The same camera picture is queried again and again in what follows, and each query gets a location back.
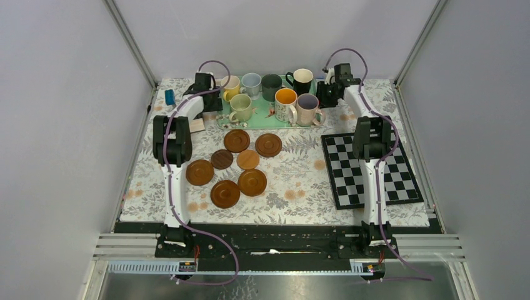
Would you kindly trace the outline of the black white chessboard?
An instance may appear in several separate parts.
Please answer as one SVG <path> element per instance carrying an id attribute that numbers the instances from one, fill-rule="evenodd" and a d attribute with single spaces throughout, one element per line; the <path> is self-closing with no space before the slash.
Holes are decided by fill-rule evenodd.
<path id="1" fill-rule="evenodd" d="M 353 137 L 353 133 L 321 136 L 332 195 L 338 210 L 364 207 L 363 177 L 359 161 L 352 154 Z M 401 142 L 386 159 L 384 188 L 388 206 L 424 201 Z"/>

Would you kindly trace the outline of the small light wooden coaster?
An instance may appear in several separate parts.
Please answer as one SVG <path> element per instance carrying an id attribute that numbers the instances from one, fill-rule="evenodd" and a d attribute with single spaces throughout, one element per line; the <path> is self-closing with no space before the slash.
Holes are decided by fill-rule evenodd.
<path id="1" fill-rule="evenodd" d="M 254 169 L 258 166 L 260 156 L 256 151 L 246 149 L 237 156 L 237 165 L 244 170 Z"/>

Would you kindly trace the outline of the small dark wooden coaster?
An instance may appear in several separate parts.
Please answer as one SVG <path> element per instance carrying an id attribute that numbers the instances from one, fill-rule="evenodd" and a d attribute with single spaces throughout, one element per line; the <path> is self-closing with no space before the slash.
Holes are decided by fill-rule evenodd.
<path id="1" fill-rule="evenodd" d="M 230 151 L 226 149 L 220 149 L 211 155 L 210 162 L 214 168 L 223 170 L 231 166 L 233 159 L 234 156 Z"/>

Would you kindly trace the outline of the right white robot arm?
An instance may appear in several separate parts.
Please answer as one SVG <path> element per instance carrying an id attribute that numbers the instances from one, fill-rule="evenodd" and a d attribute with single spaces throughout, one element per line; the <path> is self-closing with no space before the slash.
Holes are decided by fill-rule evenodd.
<path id="1" fill-rule="evenodd" d="M 317 83 L 316 96 L 324 104 L 343 99 L 357 116 L 352 155 L 359 161 L 364 187 L 364 214 L 356 251 L 373 258 L 391 241 L 391 225 L 386 211 L 384 167 L 395 150 L 391 145 L 391 121 L 376 110 L 364 92 L 363 81 L 356 81 L 350 64 L 323 69 L 325 79 Z"/>

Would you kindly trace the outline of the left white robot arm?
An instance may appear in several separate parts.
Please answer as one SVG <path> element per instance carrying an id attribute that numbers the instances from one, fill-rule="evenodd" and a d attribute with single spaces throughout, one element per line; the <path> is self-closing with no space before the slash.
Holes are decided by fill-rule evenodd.
<path id="1" fill-rule="evenodd" d="M 176 234 L 172 238 L 163 235 L 162 241 L 170 242 L 170 249 L 180 257 L 192 253 L 193 234 L 224 242 L 213 233 L 189 225 L 191 217 L 186 210 L 186 185 L 189 182 L 185 178 L 193 153 L 191 122 L 201 113 L 222 108 L 221 89 L 212 73 L 198 71 L 181 100 L 173 102 L 173 110 L 153 119 L 152 153 L 161 167 L 166 194 L 164 228 L 167 233 Z"/>

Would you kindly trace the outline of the pink mug purple inside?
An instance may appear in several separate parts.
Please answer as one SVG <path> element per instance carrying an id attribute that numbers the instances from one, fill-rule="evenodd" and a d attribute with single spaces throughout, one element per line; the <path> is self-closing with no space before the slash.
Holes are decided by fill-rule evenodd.
<path id="1" fill-rule="evenodd" d="M 319 108 L 319 99 L 309 93 L 298 96 L 296 111 L 299 126 L 320 126 L 326 120 L 326 113 Z"/>

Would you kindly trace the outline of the brown wooden coaster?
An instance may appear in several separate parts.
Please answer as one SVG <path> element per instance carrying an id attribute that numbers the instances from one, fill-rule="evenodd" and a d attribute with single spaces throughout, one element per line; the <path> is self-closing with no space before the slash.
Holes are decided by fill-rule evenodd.
<path id="1" fill-rule="evenodd" d="M 224 137 L 225 148 L 232 153 L 240 153 L 246 150 L 250 144 L 250 137 L 246 131 L 241 129 L 230 130 Z"/>
<path id="2" fill-rule="evenodd" d="M 203 186 L 209 183 L 213 176 L 213 165 L 205 159 L 195 160 L 186 168 L 186 179 L 193 186 Z"/>
<path id="3" fill-rule="evenodd" d="M 243 194 L 251 197 L 258 196 L 266 189 L 267 177 L 258 169 L 248 169 L 240 175 L 237 185 Z"/>
<path id="4" fill-rule="evenodd" d="M 241 196 L 238 185 L 230 180 L 217 182 L 211 189 L 212 203 L 221 209 L 233 207 Z"/>
<path id="5" fill-rule="evenodd" d="M 260 135 L 255 142 L 257 153 L 265 158 L 278 155 L 283 148 L 280 137 L 272 133 Z"/>

